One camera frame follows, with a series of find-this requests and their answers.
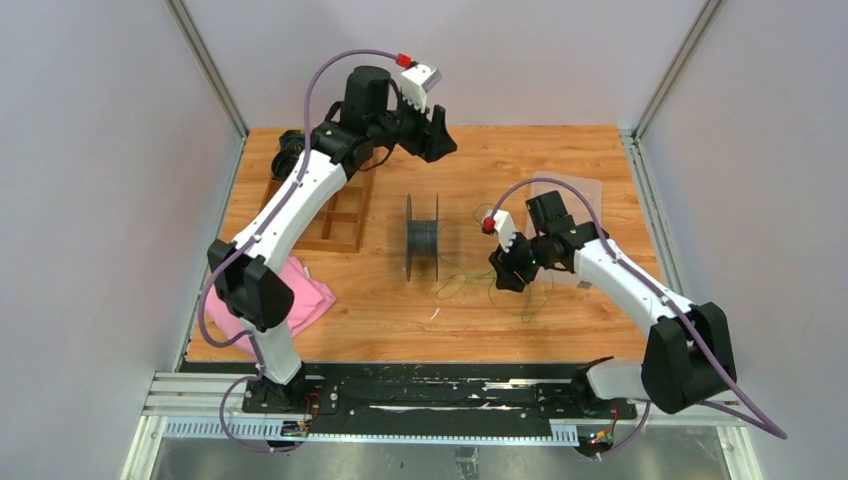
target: spool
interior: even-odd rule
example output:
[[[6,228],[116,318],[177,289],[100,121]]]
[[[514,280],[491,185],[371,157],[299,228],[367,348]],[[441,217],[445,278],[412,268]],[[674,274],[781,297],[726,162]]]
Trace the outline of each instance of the spool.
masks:
[[[436,219],[412,219],[412,195],[406,196],[406,281],[412,279],[412,256],[432,258],[439,281],[439,196],[436,195]]]

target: white wall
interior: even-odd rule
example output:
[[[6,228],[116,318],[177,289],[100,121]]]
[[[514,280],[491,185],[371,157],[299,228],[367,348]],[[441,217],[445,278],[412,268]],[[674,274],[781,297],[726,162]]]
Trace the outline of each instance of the white wall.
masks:
[[[0,478],[117,478],[236,137],[165,3],[0,3]]]
[[[351,48],[437,65],[451,123],[632,127],[704,0],[188,0],[250,126],[302,123],[326,59]],[[341,100],[355,59],[329,71],[313,118]],[[382,65],[388,62],[377,60]]]
[[[686,282],[789,434],[754,434],[765,478],[845,478],[848,4],[725,3],[648,161]]]

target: pink cloth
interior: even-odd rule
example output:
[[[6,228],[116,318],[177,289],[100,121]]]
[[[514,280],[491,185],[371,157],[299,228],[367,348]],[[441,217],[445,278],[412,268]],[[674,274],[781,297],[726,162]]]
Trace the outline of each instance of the pink cloth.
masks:
[[[308,278],[304,274],[303,264],[294,257],[286,260],[283,271],[279,275],[294,292],[294,305],[289,312],[288,321],[292,337],[295,337],[329,310],[336,303],[336,296],[326,284]],[[218,325],[227,338],[232,338],[244,330],[238,319],[227,310],[227,306],[217,295],[206,297],[206,313],[212,317],[215,325]],[[254,355],[253,347],[247,337],[239,339],[236,346]]]

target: wooden table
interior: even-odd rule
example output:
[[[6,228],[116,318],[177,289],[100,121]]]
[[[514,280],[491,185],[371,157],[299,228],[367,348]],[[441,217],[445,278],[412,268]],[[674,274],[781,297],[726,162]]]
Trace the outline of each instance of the wooden table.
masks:
[[[230,240],[258,213],[270,162],[285,129],[253,129],[220,238]],[[627,159],[614,127],[452,127],[458,152],[430,165],[397,149],[377,171],[365,239],[359,253],[293,251],[313,278],[338,298],[329,312],[295,339],[306,361],[588,361],[615,355],[641,358],[645,339],[597,288],[537,281],[523,294],[491,284],[493,238],[472,219],[537,170],[603,182],[603,225],[621,248],[659,278]],[[524,225],[529,187],[504,208]],[[440,282],[432,265],[416,263],[407,283],[406,195],[418,219],[431,218],[440,199]],[[460,267],[467,272],[463,277]],[[464,278],[470,281],[461,290]],[[534,315],[519,315],[538,310]],[[223,338],[210,319],[216,338]],[[195,329],[191,361],[248,360],[235,347],[216,349]]]

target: robotic arm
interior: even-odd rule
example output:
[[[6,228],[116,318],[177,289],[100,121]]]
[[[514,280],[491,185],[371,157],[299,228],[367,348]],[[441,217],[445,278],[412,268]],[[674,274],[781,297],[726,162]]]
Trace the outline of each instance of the robotic arm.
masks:
[[[306,172],[303,156],[268,205],[231,243],[215,240],[207,256],[218,268],[252,242],[215,281],[216,292],[230,313],[253,336],[264,364],[264,378],[277,396],[293,406],[303,397],[305,383],[300,356],[294,349],[286,317],[294,292],[277,276],[297,239],[333,194],[370,160],[374,149],[400,145],[426,162],[456,151],[445,127],[445,109],[427,114],[427,93],[441,78],[436,68],[410,62],[397,82],[388,71],[360,66],[348,76],[344,100],[336,102],[325,120],[311,132]],[[390,88],[398,105],[388,110]],[[339,119],[333,120],[336,113]],[[280,202],[285,208],[271,218]]]
[[[580,381],[575,383],[583,389],[586,403],[612,398],[649,399],[663,411],[676,413],[728,389],[703,352],[692,344],[669,301],[683,308],[719,363],[736,380],[727,319],[719,307],[712,303],[695,305],[674,293],[629,261],[614,241],[607,240],[613,258],[594,223],[575,225],[558,192],[539,195],[526,204],[537,232],[532,239],[515,228],[505,211],[490,213],[484,220],[484,233],[498,236],[499,245],[489,256],[497,273],[495,286],[521,292],[535,279],[539,268],[562,265],[560,269],[580,275],[609,295],[648,339],[641,364],[605,358],[587,366],[578,379],[583,381],[582,387]],[[622,260],[664,296],[659,298],[655,290],[639,281]]]

